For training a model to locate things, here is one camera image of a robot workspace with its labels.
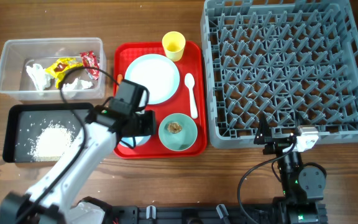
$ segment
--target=white spoon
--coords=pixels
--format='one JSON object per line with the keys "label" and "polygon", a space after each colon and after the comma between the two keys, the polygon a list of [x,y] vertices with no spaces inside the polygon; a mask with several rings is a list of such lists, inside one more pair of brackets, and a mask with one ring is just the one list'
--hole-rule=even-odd
{"label": "white spoon", "polygon": [[185,85],[189,89],[190,114],[191,114],[191,118],[196,119],[196,118],[198,118],[198,112],[197,112],[196,100],[194,98],[194,93],[193,93],[194,84],[195,84],[195,81],[194,81],[193,75],[190,73],[187,73],[185,76]]}

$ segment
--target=teal bowl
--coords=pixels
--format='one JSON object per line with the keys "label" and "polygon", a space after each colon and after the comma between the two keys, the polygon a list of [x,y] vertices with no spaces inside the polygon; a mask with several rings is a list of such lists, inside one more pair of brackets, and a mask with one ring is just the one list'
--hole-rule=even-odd
{"label": "teal bowl", "polygon": [[[168,125],[172,122],[178,123],[182,130],[177,134],[168,131]],[[190,148],[197,139],[197,125],[193,119],[185,114],[175,113],[162,120],[158,128],[158,136],[162,144],[173,151],[184,151]]]}

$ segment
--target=red snack wrapper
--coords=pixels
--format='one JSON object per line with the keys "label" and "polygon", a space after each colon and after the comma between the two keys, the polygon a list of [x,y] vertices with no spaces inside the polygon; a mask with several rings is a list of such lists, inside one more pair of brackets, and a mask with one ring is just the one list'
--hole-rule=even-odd
{"label": "red snack wrapper", "polygon": [[[92,50],[90,52],[80,53],[80,55],[84,66],[99,68],[98,60],[96,59],[96,56],[94,55]],[[94,69],[87,69],[86,71],[92,79],[97,80],[99,78],[99,71]]]}

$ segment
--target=gray crate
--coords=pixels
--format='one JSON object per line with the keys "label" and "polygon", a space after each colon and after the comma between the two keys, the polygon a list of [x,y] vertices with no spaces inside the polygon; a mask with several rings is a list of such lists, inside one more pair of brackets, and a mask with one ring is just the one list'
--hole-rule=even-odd
{"label": "gray crate", "polygon": [[201,18],[209,138],[254,147],[259,113],[275,137],[295,112],[319,144],[358,142],[358,32],[348,0],[207,0]]}

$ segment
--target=round plate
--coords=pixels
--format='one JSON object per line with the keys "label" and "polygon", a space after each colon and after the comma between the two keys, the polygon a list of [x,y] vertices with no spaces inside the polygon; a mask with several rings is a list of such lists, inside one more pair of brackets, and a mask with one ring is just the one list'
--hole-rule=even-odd
{"label": "round plate", "polygon": [[180,76],[177,66],[158,54],[143,55],[135,59],[125,73],[125,79],[145,86],[149,92],[149,104],[162,103],[178,90]]}

